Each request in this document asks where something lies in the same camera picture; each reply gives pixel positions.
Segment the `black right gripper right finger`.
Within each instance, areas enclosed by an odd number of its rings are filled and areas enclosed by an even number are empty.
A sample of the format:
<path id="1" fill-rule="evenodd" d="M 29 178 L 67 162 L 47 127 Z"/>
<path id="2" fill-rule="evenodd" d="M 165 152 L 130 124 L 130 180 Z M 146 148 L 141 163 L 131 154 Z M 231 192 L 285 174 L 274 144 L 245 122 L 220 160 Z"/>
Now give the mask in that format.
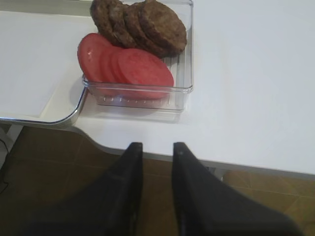
<path id="1" fill-rule="evenodd" d="M 286 215 L 234 190 L 174 143 L 173 200 L 181 236 L 301 236 Z"/>

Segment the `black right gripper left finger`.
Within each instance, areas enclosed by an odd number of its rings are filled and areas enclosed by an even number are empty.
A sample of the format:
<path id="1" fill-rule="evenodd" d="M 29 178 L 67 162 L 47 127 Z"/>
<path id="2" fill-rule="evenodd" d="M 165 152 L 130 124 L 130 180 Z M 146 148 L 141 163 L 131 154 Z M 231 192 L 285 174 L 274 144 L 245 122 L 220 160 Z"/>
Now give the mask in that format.
<path id="1" fill-rule="evenodd" d="M 131 143 L 98 179 L 41 212 L 25 236 L 134 236 L 143 187 L 143 145 Z"/>

